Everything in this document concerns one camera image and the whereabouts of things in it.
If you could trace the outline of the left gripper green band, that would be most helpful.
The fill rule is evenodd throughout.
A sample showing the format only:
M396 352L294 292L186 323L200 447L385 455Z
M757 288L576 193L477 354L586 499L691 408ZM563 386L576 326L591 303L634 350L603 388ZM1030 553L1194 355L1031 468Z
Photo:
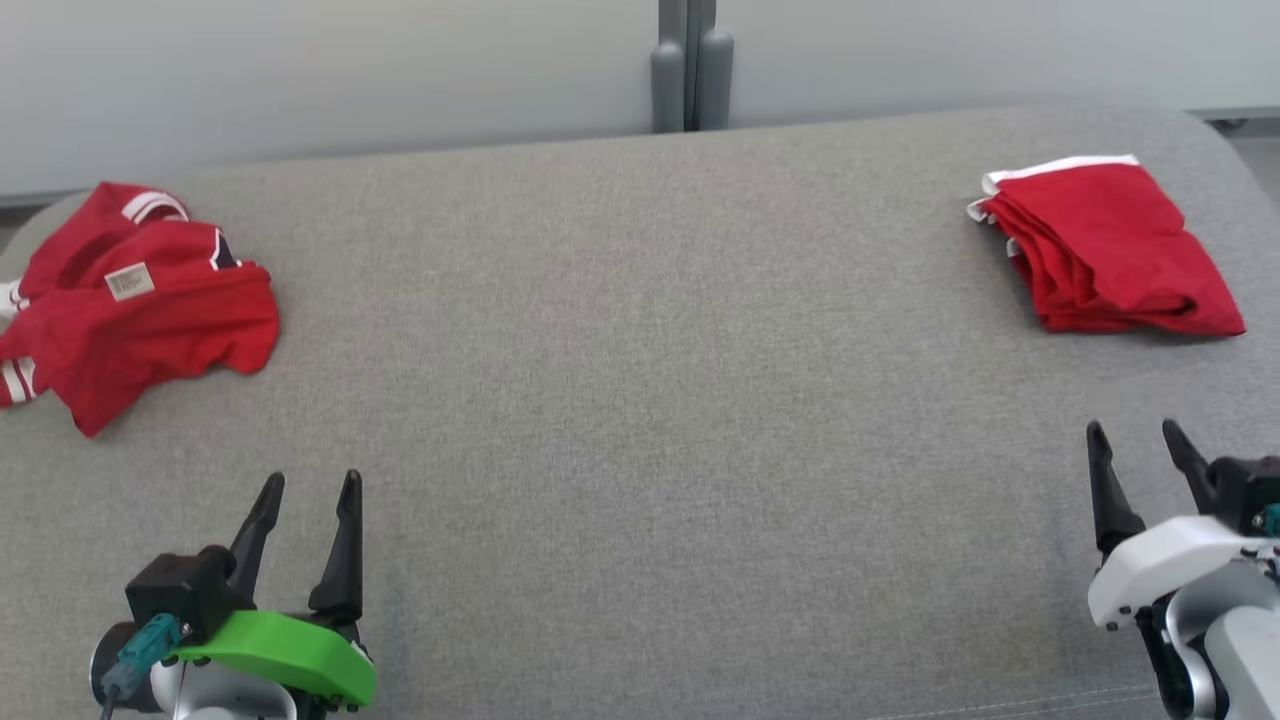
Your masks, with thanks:
M276 525L285 477L275 471L230 544L228 585L253 602L266 539ZM338 527L308 610L225 612L170 653L172 714L342 714L371 708L379 675L362 642L364 478L349 469L335 506Z

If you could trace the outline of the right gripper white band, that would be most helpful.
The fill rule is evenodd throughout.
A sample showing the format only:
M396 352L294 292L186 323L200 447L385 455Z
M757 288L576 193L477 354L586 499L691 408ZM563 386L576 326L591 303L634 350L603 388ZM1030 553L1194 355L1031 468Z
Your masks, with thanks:
M1277 538L1240 532L1215 515L1219 493L1210 464L1174 419L1162 421L1174 466L1185 477L1199 515L1178 516L1147 528L1132 510L1114 469L1114 451L1100 421L1089 421L1085 443L1096 547L1102 560L1087 602L1097 626L1116 626L1132 612L1190 587L1190 602L1222 601L1229 610L1254 605L1277 611L1277 587L1261 574Z

